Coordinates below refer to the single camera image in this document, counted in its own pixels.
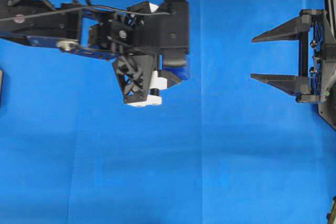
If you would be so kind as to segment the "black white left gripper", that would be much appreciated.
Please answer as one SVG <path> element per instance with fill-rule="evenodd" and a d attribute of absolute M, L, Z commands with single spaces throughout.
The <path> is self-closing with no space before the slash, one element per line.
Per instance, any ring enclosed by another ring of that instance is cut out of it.
<path fill-rule="evenodd" d="M 159 88 L 152 87 L 152 78 L 159 77 L 160 89 L 168 89 L 182 79 L 171 71 L 158 69 L 160 49 L 153 39 L 148 44 L 144 40 L 168 17 L 168 5 L 142 2 L 126 10 L 102 8 L 88 13 L 97 21 L 89 29 L 88 54 L 113 60 L 124 103 L 135 107 L 160 105 Z"/>

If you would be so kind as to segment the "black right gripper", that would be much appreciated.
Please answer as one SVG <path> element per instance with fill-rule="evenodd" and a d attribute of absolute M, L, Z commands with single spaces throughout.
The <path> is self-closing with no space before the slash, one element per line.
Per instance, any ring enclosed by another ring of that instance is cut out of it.
<path fill-rule="evenodd" d="M 313 40 L 308 41 L 310 28 L 313 28 Z M 335 128 L 335 27 L 327 19 L 327 11 L 321 9 L 303 9 L 295 17 L 276 28 L 266 31 L 251 42 L 299 39 L 299 74 L 303 75 L 303 60 L 310 46 L 314 50 L 313 67 L 308 77 L 277 74 L 252 73 L 251 78 L 273 86 L 288 95 L 297 96 L 300 103 L 315 103 L 319 115 Z"/>

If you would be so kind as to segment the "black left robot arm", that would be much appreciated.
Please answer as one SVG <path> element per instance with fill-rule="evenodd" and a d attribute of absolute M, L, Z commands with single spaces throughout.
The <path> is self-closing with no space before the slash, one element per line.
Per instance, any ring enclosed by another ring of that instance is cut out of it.
<path fill-rule="evenodd" d="M 72 0 L 1 0 L 1 39 L 112 61 L 123 102 L 160 105 L 161 90 L 190 78 L 187 0 L 126 9 Z"/>

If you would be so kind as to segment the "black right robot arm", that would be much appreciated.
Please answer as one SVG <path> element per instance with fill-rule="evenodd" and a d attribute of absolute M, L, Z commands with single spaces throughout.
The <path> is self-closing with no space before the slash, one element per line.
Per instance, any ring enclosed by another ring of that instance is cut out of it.
<path fill-rule="evenodd" d="M 252 39 L 297 40 L 299 74 L 250 76 L 294 96 L 298 103 L 316 104 L 318 114 L 335 128 L 335 0 L 324 2 L 324 9 L 302 9 L 299 16 Z"/>

